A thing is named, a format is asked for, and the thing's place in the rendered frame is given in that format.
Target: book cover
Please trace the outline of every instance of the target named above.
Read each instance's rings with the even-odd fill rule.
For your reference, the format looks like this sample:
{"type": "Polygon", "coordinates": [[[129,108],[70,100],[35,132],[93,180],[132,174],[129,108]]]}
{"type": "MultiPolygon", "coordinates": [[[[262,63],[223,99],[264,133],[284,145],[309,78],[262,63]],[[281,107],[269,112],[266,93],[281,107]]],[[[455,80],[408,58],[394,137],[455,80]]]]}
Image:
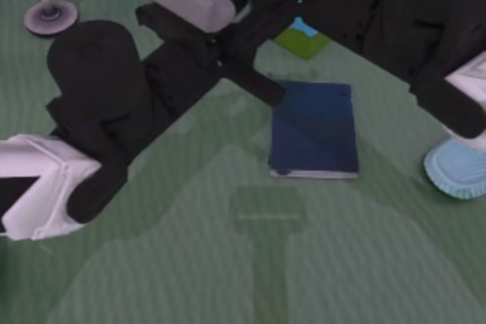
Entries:
{"type": "Polygon", "coordinates": [[[271,175],[357,178],[351,87],[344,83],[279,83],[287,93],[273,110],[271,175]]]}

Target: table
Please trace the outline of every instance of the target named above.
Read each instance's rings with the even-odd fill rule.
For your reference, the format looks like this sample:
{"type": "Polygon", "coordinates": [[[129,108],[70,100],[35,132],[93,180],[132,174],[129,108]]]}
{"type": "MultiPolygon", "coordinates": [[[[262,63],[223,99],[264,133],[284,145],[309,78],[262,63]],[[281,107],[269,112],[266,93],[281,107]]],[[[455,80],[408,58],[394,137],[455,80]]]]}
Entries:
{"type": "MultiPolygon", "coordinates": [[[[50,41],[23,26],[35,1],[0,0],[2,139],[53,126],[50,41]]],[[[124,24],[141,56],[159,45],[134,16],[147,0],[69,1],[124,24]]],[[[486,200],[427,182],[421,158],[446,134],[406,85],[336,44],[302,61],[269,42],[257,69],[352,84],[357,181],[271,178],[270,110],[222,80],[84,230],[0,241],[0,323],[484,323],[486,200]]]]}

